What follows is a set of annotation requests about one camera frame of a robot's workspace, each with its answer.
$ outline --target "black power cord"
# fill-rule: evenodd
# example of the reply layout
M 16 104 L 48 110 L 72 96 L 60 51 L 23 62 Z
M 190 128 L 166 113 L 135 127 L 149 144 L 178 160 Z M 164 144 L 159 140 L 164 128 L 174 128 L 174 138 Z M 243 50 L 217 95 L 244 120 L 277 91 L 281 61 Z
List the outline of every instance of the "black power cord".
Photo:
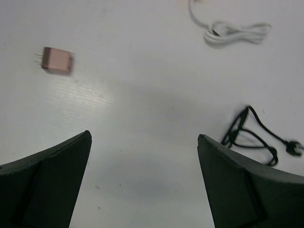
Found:
M 224 146 L 227 146 L 228 148 L 231 148 L 233 145 L 241 148 L 246 149 L 268 149 L 269 152 L 272 154 L 273 158 L 271 161 L 267 162 L 266 165 L 268 166 L 275 166 L 279 159 L 277 157 L 277 150 L 274 147 L 269 146 L 261 137 L 259 137 L 257 134 L 255 134 L 253 131 L 244 128 L 244 124 L 246 122 L 246 119 L 249 115 L 249 111 L 252 112 L 253 116 L 255 117 L 257 123 L 271 136 L 279 140 L 281 143 L 283 143 L 286 146 L 286 152 L 289 153 L 292 156 L 299 157 L 302 155 L 304 151 L 304 147 L 297 141 L 287 141 L 276 134 L 274 134 L 272 131 L 270 131 L 268 128 L 265 127 L 265 125 L 261 122 L 261 120 L 258 118 L 256 111 L 251 106 L 247 106 L 233 121 L 231 126 L 229 127 L 227 133 L 225 134 L 223 140 L 221 141 L 221 144 Z M 240 132 L 247 132 L 254 136 L 257 140 L 259 140 L 263 146 L 248 146 L 248 145 L 240 145 L 236 143 L 237 136 Z

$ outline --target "white table surface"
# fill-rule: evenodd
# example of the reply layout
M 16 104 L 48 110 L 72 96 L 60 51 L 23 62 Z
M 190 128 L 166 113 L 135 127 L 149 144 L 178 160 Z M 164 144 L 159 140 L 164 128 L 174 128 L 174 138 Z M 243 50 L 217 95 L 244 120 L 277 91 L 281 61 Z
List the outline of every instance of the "white table surface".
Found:
M 273 25 L 262 45 L 211 48 L 187 0 L 1 1 L 0 162 L 88 129 L 71 227 L 214 227 L 200 133 L 220 140 L 251 104 L 274 132 L 304 141 L 303 9 L 302 0 L 203 0 L 194 11 L 208 22 Z M 34 62 L 44 46 L 75 53 L 72 76 Z M 248 124 L 277 147 L 278 169 L 304 175 L 304 159 Z

